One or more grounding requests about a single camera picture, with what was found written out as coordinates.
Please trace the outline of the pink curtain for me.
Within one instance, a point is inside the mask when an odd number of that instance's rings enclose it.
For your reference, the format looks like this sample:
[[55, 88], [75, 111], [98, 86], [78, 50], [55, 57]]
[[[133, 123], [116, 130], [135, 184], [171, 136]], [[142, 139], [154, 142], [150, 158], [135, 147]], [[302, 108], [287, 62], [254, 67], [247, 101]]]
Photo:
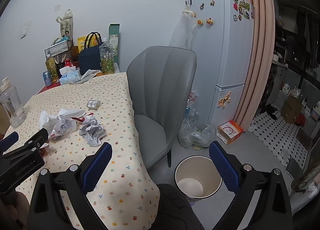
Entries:
[[254, 6], [252, 53], [247, 78], [234, 120], [244, 131], [250, 127], [268, 79], [275, 40], [274, 0], [247, 0]]

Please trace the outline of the torn red white carton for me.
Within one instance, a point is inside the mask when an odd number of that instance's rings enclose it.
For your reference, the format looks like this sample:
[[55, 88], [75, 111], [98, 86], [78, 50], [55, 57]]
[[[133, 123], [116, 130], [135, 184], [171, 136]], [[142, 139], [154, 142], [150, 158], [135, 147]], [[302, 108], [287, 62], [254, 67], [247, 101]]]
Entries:
[[94, 113], [82, 109], [72, 109], [72, 110], [66, 110], [61, 109], [58, 113], [58, 117], [60, 119], [65, 120], [73, 120], [80, 124], [87, 124], [89, 120], [93, 117]]

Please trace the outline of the white plastic wrapper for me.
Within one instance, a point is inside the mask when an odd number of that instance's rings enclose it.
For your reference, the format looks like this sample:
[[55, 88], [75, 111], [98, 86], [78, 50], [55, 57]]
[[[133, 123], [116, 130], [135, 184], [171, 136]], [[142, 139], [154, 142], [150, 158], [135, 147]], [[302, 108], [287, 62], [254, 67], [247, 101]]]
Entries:
[[42, 111], [39, 118], [40, 129], [46, 129], [51, 139], [57, 140], [61, 136], [76, 131], [76, 120], [71, 118], [72, 113], [61, 109], [58, 115], [50, 115]]

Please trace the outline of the dark trouser knee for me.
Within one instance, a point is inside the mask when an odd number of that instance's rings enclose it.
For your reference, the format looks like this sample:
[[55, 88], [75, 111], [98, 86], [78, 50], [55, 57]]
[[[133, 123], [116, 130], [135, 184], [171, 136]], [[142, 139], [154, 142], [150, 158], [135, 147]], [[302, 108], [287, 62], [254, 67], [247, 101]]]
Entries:
[[155, 221], [150, 229], [204, 229], [191, 205], [174, 186], [158, 184], [160, 198]]

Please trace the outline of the blue drink can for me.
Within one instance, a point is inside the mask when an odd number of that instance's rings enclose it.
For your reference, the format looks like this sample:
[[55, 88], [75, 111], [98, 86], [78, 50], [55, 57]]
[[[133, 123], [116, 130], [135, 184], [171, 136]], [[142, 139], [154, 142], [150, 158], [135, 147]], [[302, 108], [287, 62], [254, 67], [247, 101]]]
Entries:
[[50, 71], [45, 71], [43, 73], [43, 80], [46, 87], [49, 87], [52, 85], [52, 78], [51, 78]]

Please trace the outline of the clear plastic garbage bag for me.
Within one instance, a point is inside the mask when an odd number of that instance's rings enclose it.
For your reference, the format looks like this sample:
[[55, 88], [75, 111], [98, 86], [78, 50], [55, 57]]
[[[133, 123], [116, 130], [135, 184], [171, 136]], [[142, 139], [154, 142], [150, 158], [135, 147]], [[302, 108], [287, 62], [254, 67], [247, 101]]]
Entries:
[[216, 139], [216, 129], [210, 122], [201, 123], [184, 119], [178, 132], [182, 147], [190, 150], [209, 148]]

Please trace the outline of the yellow oil bottle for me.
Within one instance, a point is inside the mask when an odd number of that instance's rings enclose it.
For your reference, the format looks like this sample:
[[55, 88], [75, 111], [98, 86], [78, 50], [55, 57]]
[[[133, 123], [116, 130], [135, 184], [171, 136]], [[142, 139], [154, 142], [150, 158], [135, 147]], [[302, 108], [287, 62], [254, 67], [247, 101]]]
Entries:
[[59, 79], [59, 77], [56, 70], [56, 63], [53, 57], [49, 57], [46, 59], [46, 67], [47, 70], [50, 72], [52, 82], [56, 82]]

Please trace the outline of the printed paper gift bag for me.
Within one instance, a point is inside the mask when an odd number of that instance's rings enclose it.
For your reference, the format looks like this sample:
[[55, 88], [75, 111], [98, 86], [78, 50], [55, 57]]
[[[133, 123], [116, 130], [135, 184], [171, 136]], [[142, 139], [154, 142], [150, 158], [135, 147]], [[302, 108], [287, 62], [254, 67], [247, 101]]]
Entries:
[[73, 40], [73, 12], [69, 8], [63, 17], [58, 16], [56, 22], [60, 25], [60, 37], [67, 37], [70, 41]]

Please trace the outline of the white bag of recyclables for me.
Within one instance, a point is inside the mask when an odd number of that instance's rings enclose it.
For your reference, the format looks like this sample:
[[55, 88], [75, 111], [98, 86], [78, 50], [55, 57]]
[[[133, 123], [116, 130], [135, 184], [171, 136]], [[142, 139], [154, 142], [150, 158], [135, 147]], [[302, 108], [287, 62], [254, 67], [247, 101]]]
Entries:
[[189, 97], [187, 100], [187, 106], [185, 109], [184, 117], [187, 119], [192, 118], [196, 114], [196, 100], [198, 98], [198, 95], [194, 90], [191, 90], [189, 93]]

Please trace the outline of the white mesh bag hanging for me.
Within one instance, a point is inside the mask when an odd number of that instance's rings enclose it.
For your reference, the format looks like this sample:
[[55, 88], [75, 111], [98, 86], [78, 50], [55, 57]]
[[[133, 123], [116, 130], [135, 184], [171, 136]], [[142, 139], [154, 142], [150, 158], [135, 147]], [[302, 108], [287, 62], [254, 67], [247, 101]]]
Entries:
[[181, 13], [180, 19], [173, 30], [169, 45], [172, 47], [191, 50], [193, 47], [195, 27], [195, 13], [191, 11], [189, 5], [186, 4], [185, 9]]

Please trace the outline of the crumpled silver foil pack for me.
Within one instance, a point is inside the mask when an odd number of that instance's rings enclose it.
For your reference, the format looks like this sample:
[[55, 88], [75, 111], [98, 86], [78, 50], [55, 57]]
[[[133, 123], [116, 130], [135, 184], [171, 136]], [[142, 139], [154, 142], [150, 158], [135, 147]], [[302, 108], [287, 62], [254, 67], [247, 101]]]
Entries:
[[90, 99], [86, 106], [91, 110], [98, 110], [98, 108], [101, 106], [101, 101]]

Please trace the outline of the white refrigerator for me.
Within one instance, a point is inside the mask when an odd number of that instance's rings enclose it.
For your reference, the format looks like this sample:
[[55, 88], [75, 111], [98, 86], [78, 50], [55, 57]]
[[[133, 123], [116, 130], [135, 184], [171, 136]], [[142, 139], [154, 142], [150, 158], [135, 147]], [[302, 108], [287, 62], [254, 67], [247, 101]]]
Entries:
[[[217, 128], [234, 118], [242, 96], [252, 53], [254, 6], [247, 0], [192, 0], [190, 10], [196, 19], [196, 110], [201, 121]], [[218, 108], [230, 91], [231, 102]]]

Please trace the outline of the printed paper ball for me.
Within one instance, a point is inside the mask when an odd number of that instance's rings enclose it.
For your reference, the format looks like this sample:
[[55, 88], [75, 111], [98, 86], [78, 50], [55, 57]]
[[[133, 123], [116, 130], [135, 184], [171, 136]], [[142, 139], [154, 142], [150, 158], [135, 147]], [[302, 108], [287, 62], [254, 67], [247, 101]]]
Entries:
[[98, 147], [101, 145], [101, 140], [106, 136], [106, 130], [93, 115], [87, 124], [82, 124], [79, 135], [87, 141], [90, 147]]

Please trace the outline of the blue tissue pack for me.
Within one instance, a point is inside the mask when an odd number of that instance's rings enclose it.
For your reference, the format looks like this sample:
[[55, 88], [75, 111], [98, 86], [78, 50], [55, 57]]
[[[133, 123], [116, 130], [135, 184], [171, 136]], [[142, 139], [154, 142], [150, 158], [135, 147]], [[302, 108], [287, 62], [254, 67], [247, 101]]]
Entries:
[[81, 79], [80, 71], [74, 66], [65, 66], [60, 69], [61, 78], [59, 82], [61, 85], [78, 82]]

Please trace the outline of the cream round trash bin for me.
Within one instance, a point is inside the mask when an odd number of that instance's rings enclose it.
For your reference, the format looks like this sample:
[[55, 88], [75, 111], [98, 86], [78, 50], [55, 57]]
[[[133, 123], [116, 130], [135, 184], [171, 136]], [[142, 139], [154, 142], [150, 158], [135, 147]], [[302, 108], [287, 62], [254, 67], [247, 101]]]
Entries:
[[223, 183], [212, 160], [202, 155], [181, 160], [175, 169], [174, 181], [191, 205], [213, 196]]

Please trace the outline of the navy tote bag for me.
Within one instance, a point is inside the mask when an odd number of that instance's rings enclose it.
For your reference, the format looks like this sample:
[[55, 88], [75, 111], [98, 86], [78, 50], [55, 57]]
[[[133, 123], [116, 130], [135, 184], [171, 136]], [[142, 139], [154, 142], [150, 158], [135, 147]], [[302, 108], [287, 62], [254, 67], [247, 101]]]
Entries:
[[[91, 46], [91, 40], [93, 38], [97, 41], [97, 45], [95, 46]], [[99, 47], [102, 43], [101, 35], [98, 32], [91, 32], [87, 35], [84, 42], [84, 49], [79, 53], [79, 69], [81, 75], [84, 75], [89, 69], [101, 69]]]

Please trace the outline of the clear plastic water bottle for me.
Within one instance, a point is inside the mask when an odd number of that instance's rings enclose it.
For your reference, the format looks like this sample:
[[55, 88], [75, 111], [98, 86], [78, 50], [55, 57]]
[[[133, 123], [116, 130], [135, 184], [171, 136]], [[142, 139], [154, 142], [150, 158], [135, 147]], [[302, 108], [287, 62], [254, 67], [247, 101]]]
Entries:
[[17, 128], [23, 124], [26, 119], [26, 113], [16, 87], [11, 84], [8, 77], [2, 80], [1, 105], [13, 128]]

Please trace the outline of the orange white cardboard box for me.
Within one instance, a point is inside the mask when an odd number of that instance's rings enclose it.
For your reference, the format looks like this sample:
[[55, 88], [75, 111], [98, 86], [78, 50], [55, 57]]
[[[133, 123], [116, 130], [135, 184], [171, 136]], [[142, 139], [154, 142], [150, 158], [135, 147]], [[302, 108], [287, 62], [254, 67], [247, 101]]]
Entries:
[[229, 145], [239, 138], [244, 130], [233, 120], [218, 127], [216, 135], [225, 144]]

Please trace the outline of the grey upholstered chair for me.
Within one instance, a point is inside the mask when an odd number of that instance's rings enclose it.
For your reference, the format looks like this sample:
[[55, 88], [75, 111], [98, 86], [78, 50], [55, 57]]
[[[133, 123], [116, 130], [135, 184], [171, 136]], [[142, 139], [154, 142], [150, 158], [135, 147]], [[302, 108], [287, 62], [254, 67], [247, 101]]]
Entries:
[[146, 169], [163, 157], [171, 164], [197, 67], [190, 50], [150, 46], [127, 68], [139, 147]]

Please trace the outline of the green tall box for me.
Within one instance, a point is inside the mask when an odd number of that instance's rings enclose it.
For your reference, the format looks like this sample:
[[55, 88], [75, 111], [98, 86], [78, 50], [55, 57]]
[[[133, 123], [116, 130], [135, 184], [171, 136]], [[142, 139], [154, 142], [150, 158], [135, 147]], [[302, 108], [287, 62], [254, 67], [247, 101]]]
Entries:
[[113, 47], [113, 59], [119, 63], [118, 44], [119, 44], [120, 24], [110, 24], [108, 29], [108, 42]]

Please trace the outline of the brown cardboard box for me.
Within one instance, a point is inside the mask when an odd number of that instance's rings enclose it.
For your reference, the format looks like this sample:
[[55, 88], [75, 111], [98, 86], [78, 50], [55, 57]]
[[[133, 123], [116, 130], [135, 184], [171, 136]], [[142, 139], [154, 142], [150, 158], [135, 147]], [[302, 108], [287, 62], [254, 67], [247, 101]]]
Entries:
[[289, 96], [281, 110], [281, 115], [286, 123], [292, 124], [299, 116], [301, 109], [302, 104], [300, 101], [293, 96]]

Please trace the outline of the yellow gecko fridge magnet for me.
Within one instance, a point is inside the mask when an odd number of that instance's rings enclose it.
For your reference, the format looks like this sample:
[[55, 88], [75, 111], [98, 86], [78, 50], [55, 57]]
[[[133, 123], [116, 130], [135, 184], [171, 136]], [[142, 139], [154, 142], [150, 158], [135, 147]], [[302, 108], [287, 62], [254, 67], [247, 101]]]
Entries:
[[217, 104], [217, 107], [218, 108], [225, 108], [226, 107], [226, 104], [227, 103], [230, 103], [231, 102], [231, 91], [229, 93], [227, 93], [223, 98], [221, 98], [219, 101], [218, 101], [218, 104]]

